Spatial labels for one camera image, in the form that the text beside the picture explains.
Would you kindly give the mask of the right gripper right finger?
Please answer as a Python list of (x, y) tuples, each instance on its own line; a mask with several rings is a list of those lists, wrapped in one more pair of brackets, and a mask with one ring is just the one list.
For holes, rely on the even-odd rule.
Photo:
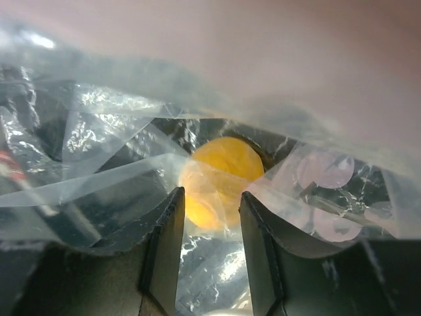
[(337, 247), (309, 236), (245, 192), (239, 207), (255, 315), (361, 315), (345, 260), (359, 244)]

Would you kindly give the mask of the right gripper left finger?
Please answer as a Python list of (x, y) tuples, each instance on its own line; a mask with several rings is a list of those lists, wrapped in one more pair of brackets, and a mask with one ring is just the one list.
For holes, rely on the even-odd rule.
[(184, 235), (185, 190), (173, 189), (154, 209), (98, 242), (123, 252), (143, 246), (137, 290), (139, 315), (174, 315)]

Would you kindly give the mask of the small orange fake tangerine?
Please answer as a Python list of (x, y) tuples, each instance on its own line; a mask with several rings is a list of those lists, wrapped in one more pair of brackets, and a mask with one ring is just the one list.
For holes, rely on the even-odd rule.
[(247, 142), (227, 136), (207, 142), (192, 153), (178, 178), (187, 218), (205, 230), (237, 226), (242, 192), (263, 175), (262, 160)]

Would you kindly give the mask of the clear zip top bag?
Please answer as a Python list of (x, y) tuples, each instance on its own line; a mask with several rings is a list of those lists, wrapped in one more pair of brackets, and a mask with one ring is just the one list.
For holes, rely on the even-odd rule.
[[(6, 18), (1, 314), (139, 315), (143, 246), (98, 242), (182, 187), (192, 153), (226, 136), (264, 167), (241, 197), (325, 243), (359, 244), (337, 262), (361, 315), (420, 314), (419, 78), (354, 73), (242, 101), (172, 63), (85, 53)], [(174, 315), (255, 315), (240, 214), (205, 230), (185, 207)]]

